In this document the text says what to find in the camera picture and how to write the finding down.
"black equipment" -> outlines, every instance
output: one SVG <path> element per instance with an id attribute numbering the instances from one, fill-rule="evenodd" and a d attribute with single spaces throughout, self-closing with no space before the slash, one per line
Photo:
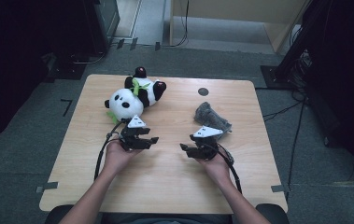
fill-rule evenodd
<path id="1" fill-rule="evenodd" d="M 49 72 L 41 59 L 45 40 L 31 15 L 21 1 L 0 1 L 0 132 Z"/>
<path id="2" fill-rule="evenodd" d="M 99 171 L 100 171 L 100 164 L 101 164 L 101 159 L 104 155 L 104 149 L 106 145 L 110 141 L 115 141 L 119 140 L 121 146 L 124 148 L 126 151 L 131 151 L 134 149 L 150 149 L 152 144 L 156 144 L 157 141 L 159 140 L 159 137 L 152 137 L 150 139 L 142 139 L 139 138 L 140 134 L 148 134 L 150 132 L 149 128 L 142 128 L 142 127 L 128 127 L 128 124 L 130 123 L 132 119 L 123 119 L 120 121 L 114 128 L 113 130 L 106 135 L 106 141 L 104 142 L 101 151 L 98 155 L 98 160 L 97 160 L 97 165 L 95 167 L 95 174 L 94 174 L 94 180 L 98 177 Z M 121 133 L 117 133 L 116 129 L 122 124 L 127 124 L 122 130 Z M 112 135 L 116 133 L 119 134 L 119 139 L 112 139 L 109 140 Z"/>
<path id="3" fill-rule="evenodd" d="M 103 57 L 120 21 L 116 0 L 28 1 L 57 61 L 50 77 L 80 79 L 90 57 Z"/>
<path id="4" fill-rule="evenodd" d="M 311 64 L 301 75 L 303 89 L 322 126 L 324 144 L 354 155 L 354 0 L 311 2 L 302 31 L 282 63 L 272 68 L 271 78 L 262 67 L 269 88 L 290 79 L 304 52 Z"/>
<path id="5" fill-rule="evenodd" d="M 232 154 L 226 150 L 226 148 L 218 144 L 214 136 L 194 137 L 193 134 L 191 134 L 190 137 L 197 147 L 188 147 L 187 145 L 179 144 L 181 149 L 186 151 L 188 157 L 202 160 L 212 160 L 217 154 L 219 154 L 232 171 L 237 189 L 240 191 L 240 193 L 242 193 L 240 178 L 238 177 L 238 174 L 233 167 L 234 158 Z M 226 152 L 226 156 L 219 152 L 219 147 L 221 147 Z"/>

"gray plush toy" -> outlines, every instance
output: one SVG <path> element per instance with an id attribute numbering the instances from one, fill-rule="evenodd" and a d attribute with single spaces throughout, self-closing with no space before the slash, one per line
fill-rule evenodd
<path id="1" fill-rule="evenodd" d="M 215 137 L 220 139 L 225 133 L 232 132 L 232 124 L 227 119 L 222 118 L 215 112 L 208 102 L 202 103 L 197 109 L 194 120 L 210 128 L 215 128 L 223 131 L 223 134 L 218 134 Z"/>

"black dot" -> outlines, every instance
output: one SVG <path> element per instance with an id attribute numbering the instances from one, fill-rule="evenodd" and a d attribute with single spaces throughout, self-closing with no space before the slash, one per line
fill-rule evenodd
<path id="1" fill-rule="evenodd" d="M 208 95 L 208 90 L 206 88 L 200 88 L 199 89 L 199 94 L 202 96 L 207 96 Z"/>
<path id="2" fill-rule="evenodd" d="M 128 107 L 130 107 L 130 104 L 129 103 L 123 103 L 123 104 L 121 104 L 124 108 L 128 108 Z"/>

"black cable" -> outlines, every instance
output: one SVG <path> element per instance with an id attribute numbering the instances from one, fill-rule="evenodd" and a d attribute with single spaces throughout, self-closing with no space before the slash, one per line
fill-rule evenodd
<path id="1" fill-rule="evenodd" d="M 289 171 L 289 174 L 288 174 L 288 182 L 287 182 L 288 189 L 290 189 L 290 181 L 292 179 L 292 168 L 293 168 L 293 161 L 294 161 L 294 158 L 295 158 L 295 148 L 296 148 L 296 143 L 297 143 L 297 140 L 298 140 L 300 127 L 301 127 L 301 124 L 302 124 L 303 111 L 304 111 L 304 104 L 302 104 L 301 112 L 300 112 L 300 115 L 299 115 L 298 127 L 296 129 L 296 134 L 295 134 L 295 137 L 293 139 L 292 152 L 291 152 L 291 155 L 290 155 L 290 171 Z M 288 198 L 289 197 L 290 197 L 290 192 L 287 191 L 287 195 L 286 195 L 286 201 L 287 202 L 288 202 Z"/>
<path id="2" fill-rule="evenodd" d="M 236 170 L 233 167 L 231 159 L 228 158 L 229 156 L 225 157 L 221 152 L 219 152 L 219 150 L 217 150 L 216 148 L 210 146 L 209 144 L 203 144 L 203 146 L 209 147 L 209 148 L 211 148 L 212 150 L 215 150 L 218 154 L 221 155 L 221 157 L 225 160 L 226 164 L 229 166 L 229 169 L 232 171 L 232 174 L 234 176 L 235 185 L 237 186 L 238 191 L 240 191 L 240 193 L 242 194 L 243 191 L 241 190 L 240 177 L 238 177 L 238 174 L 237 174 Z M 221 146 L 220 144 L 218 144 L 218 146 L 221 147 L 227 154 L 227 151 L 226 151 L 226 149 L 223 146 Z"/>
<path id="3" fill-rule="evenodd" d="M 304 101 L 304 99 L 302 99 L 302 100 L 300 100 L 300 99 L 298 99 L 298 98 L 296 98 L 296 96 L 295 96 L 295 92 L 296 91 L 298 91 L 299 93 L 301 93 L 302 95 L 303 95 L 303 97 L 305 98 L 305 92 L 301 92 L 301 91 L 299 91 L 299 90 L 293 90 L 292 91 L 292 98 L 293 98 L 293 100 L 295 100 L 295 101 L 297 101 L 297 102 L 303 102 Z"/>
<path id="4" fill-rule="evenodd" d="M 94 60 L 92 62 L 75 62 L 73 61 L 72 63 L 75 63 L 75 64 L 92 64 L 92 63 L 98 63 L 99 61 L 101 61 L 101 59 L 103 59 L 105 56 L 105 53 L 103 52 L 101 54 L 101 56 L 97 59 L 97 60 Z"/>
<path id="5" fill-rule="evenodd" d="M 293 107 L 295 107 L 295 106 L 301 104 L 302 102 L 303 102 L 303 101 L 298 102 L 298 103 L 296 103 L 296 104 L 294 104 L 294 105 L 291 105 L 291 106 L 289 106 L 289 107 L 287 107 L 287 108 L 284 108 L 284 109 L 282 109 L 282 110 L 280 110 L 280 111 L 278 111 L 278 112 L 276 112 L 276 113 L 272 113 L 272 114 L 268 114 L 268 115 L 263 115 L 263 118 L 272 116 L 272 117 L 269 118 L 269 119 L 273 119 L 273 118 L 275 118 L 277 115 L 283 114 L 283 113 L 287 112 L 289 109 L 291 109 L 291 108 L 293 108 Z"/>
<path id="6" fill-rule="evenodd" d="M 186 5 L 185 23 L 183 23 L 183 20 L 181 18 L 182 26 L 185 28 L 185 34 L 184 34 L 184 36 L 182 36 L 182 39 L 179 41 L 179 43 L 177 43 L 176 45 L 171 45 L 169 47 L 179 47 L 183 43 L 185 43 L 186 40 L 189 41 L 189 39 L 188 39 L 188 15 L 189 15 L 189 0 L 188 0 L 187 5 Z"/>
<path id="7" fill-rule="evenodd" d="M 300 58 L 293 60 L 291 63 L 288 81 L 297 89 L 303 89 L 306 86 L 306 82 L 303 79 L 303 76 L 308 69 L 308 65 L 304 64 L 304 60 L 306 59 L 309 59 L 309 56 L 304 56 L 303 53 Z"/>
<path id="8" fill-rule="evenodd" d="M 98 174 L 100 172 L 100 165 L 101 165 L 101 160 L 102 160 L 102 157 L 104 155 L 104 149 L 106 147 L 106 145 L 111 142 L 111 141 L 115 141 L 115 140 L 119 140 L 119 139 L 112 139 L 112 140 L 109 140 L 110 137 L 113 135 L 113 133 L 117 133 L 116 132 L 116 129 L 123 123 L 124 121 L 119 121 L 118 124 L 115 125 L 115 127 L 112 129 L 112 131 L 110 133 L 108 133 L 106 135 L 106 140 L 100 150 L 100 153 L 98 155 L 98 159 L 97 159 L 97 165 L 95 166 L 95 174 L 94 174 L 94 180 L 98 177 Z"/>
<path id="9" fill-rule="evenodd" d="M 226 149 L 223 146 L 221 146 L 220 144 L 218 144 L 218 146 L 220 146 L 221 148 L 223 148 L 223 150 L 226 151 Z M 234 176 L 235 185 L 237 186 L 238 191 L 240 191 L 240 193 L 242 194 L 243 191 L 241 190 L 240 177 L 238 177 L 238 174 L 235 171 L 235 169 L 234 169 L 234 167 L 233 167 L 233 165 L 232 165 L 232 163 L 230 161 L 230 158 L 226 158 L 222 153 L 219 152 L 219 150 L 217 150 L 217 152 L 226 161 L 227 165 L 229 166 L 230 170 L 232 171 L 232 174 Z"/>
<path id="10" fill-rule="evenodd" d="M 295 32 L 295 34 L 293 34 L 293 36 L 292 36 L 292 32 L 290 32 L 290 46 L 293 44 L 293 42 L 295 42 L 295 36 L 301 33 L 302 28 L 303 28 L 302 26 L 299 27 L 299 29 Z"/>

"person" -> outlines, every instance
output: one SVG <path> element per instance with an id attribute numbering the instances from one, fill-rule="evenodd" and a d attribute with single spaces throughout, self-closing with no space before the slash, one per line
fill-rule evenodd
<path id="1" fill-rule="evenodd" d="M 132 150 L 126 152 L 121 147 L 119 141 L 109 142 L 106 146 L 106 159 L 101 173 L 92 183 L 90 188 L 85 192 L 85 194 L 67 212 L 60 223 L 94 223 L 112 180 L 127 166 L 129 161 L 141 151 L 142 150 Z M 229 167 L 220 155 L 217 154 L 217 156 L 210 161 L 197 161 L 203 165 L 206 173 L 218 186 L 231 206 L 234 215 L 240 224 L 270 223 L 234 186 L 232 179 L 230 178 Z"/>

